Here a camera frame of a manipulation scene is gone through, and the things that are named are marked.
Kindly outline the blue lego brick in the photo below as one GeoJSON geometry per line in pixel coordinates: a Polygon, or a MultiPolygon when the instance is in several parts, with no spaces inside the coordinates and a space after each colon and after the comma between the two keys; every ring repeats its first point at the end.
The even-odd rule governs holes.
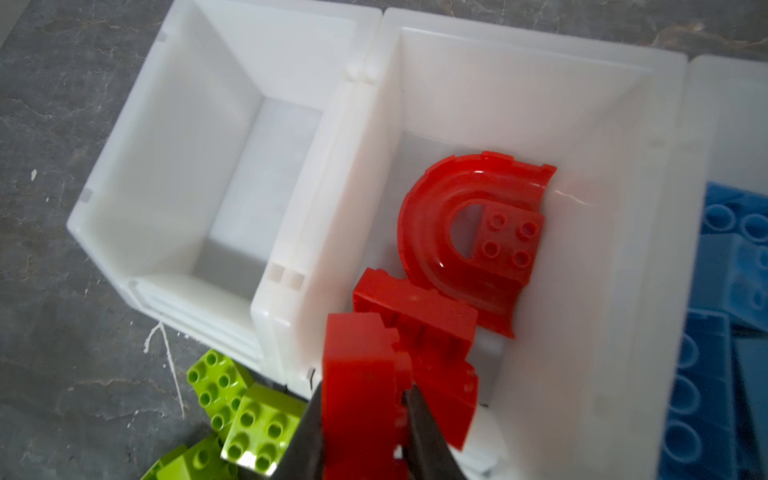
{"type": "Polygon", "coordinates": [[[753,244],[767,243],[767,195],[709,182],[701,215],[701,234],[739,234],[753,244]]]}
{"type": "Polygon", "coordinates": [[[686,312],[661,439],[661,479],[738,477],[731,346],[727,315],[686,312]]]}
{"type": "Polygon", "coordinates": [[[767,339],[739,337],[735,340],[743,400],[749,411],[755,457],[767,478],[767,339]]]}
{"type": "Polygon", "coordinates": [[[698,242],[689,305],[767,330],[767,247],[739,234],[706,234],[698,242]]]}

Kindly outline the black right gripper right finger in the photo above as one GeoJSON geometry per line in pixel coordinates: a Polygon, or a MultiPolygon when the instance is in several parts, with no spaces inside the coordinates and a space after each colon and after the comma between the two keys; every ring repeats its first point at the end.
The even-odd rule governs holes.
{"type": "Polygon", "coordinates": [[[409,416],[410,440],[405,458],[410,478],[466,480],[416,384],[404,393],[404,400],[409,416]]]}

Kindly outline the green lego brick long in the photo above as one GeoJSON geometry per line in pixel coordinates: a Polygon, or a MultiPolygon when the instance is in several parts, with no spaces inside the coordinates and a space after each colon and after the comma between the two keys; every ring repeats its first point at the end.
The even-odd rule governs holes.
{"type": "Polygon", "coordinates": [[[237,479],[238,467],[221,458],[222,446],[222,440],[215,434],[192,447],[182,444],[158,459],[141,479],[237,479]]]}

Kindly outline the red lego brick square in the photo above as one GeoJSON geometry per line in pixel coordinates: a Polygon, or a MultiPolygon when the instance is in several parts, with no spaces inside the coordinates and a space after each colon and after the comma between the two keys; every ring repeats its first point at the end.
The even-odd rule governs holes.
{"type": "Polygon", "coordinates": [[[406,479],[395,456],[408,444],[403,393],[412,362],[377,313],[328,316],[322,359],[326,479],[406,479]]]}

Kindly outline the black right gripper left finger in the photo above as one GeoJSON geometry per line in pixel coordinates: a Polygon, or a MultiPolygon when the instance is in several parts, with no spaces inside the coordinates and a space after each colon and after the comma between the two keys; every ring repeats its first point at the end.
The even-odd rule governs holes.
{"type": "Polygon", "coordinates": [[[320,480],[324,474],[324,436],[320,383],[305,410],[272,480],[320,480]]]}

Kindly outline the red lego brick corner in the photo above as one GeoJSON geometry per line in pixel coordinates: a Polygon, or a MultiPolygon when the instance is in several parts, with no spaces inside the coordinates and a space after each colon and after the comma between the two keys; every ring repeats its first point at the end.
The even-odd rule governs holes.
{"type": "Polygon", "coordinates": [[[414,382],[446,442],[458,450],[466,443],[478,405],[479,379],[468,350],[412,350],[414,382]]]}

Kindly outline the red arch lego piece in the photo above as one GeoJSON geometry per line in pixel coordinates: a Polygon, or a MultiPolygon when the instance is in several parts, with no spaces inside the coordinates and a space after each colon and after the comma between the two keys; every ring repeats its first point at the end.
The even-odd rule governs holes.
{"type": "Polygon", "coordinates": [[[490,151],[430,166],[398,217],[408,279],[469,304],[479,326],[513,337],[514,310],[544,232],[543,197],[556,171],[490,151]]]}

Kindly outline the red lego brick long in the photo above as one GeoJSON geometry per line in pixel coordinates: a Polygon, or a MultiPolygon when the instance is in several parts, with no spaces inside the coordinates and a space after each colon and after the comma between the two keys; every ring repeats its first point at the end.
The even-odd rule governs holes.
{"type": "Polygon", "coordinates": [[[426,361],[460,363],[473,346],[477,310],[382,269],[365,270],[352,299],[356,312],[379,314],[406,350],[426,361]]]}

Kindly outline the green lego brick top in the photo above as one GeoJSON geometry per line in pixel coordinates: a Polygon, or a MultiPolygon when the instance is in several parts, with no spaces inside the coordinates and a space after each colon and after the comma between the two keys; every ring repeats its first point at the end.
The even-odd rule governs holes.
{"type": "Polygon", "coordinates": [[[270,477],[281,462],[307,402],[263,385],[241,397],[221,457],[270,477]]]}

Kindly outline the red lego brick studded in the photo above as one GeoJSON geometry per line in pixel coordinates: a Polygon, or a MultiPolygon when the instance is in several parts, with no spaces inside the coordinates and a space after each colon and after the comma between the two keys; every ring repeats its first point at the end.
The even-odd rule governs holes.
{"type": "Polygon", "coordinates": [[[486,203],[470,260],[506,280],[526,285],[534,268],[545,223],[539,212],[498,202],[486,203]]]}

